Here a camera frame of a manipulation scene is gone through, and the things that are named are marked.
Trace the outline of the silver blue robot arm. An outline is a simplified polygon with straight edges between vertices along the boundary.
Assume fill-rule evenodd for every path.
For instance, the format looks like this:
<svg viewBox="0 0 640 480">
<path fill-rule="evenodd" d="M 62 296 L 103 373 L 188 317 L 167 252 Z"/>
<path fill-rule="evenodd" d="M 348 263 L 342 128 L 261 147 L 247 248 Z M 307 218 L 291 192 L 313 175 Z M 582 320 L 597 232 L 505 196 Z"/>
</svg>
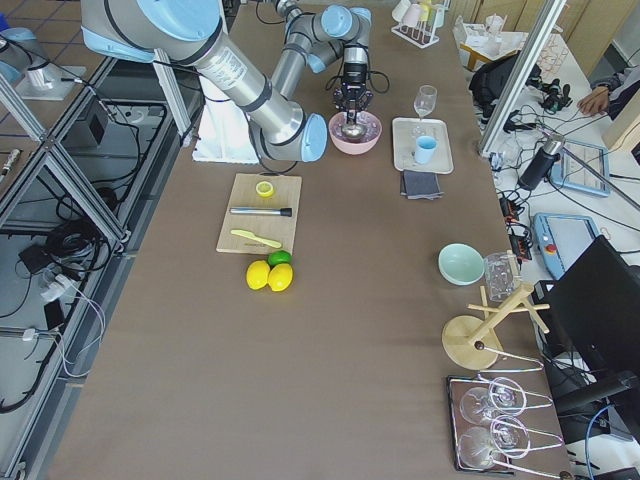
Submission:
<svg viewBox="0 0 640 480">
<path fill-rule="evenodd" d="M 84 1 L 85 45 L 122 60 L 151 63 L 156 50 L 177 65 L 193 67 L 249 117 L 260 154 L 272 160 L 314 162 L 326 149 L 324 118 L 305 113 L 293 101 L 306 67 L 321 71 L 343 59 L 339 105 L 350 114 L 364 110 L 371 13 L 330 5 L 306 13 L 294 1 L 278 1 L 285 19 L 285 44 L 273 75 L 262 73 L 223 30 L 216 1 Z"/>
</svg>

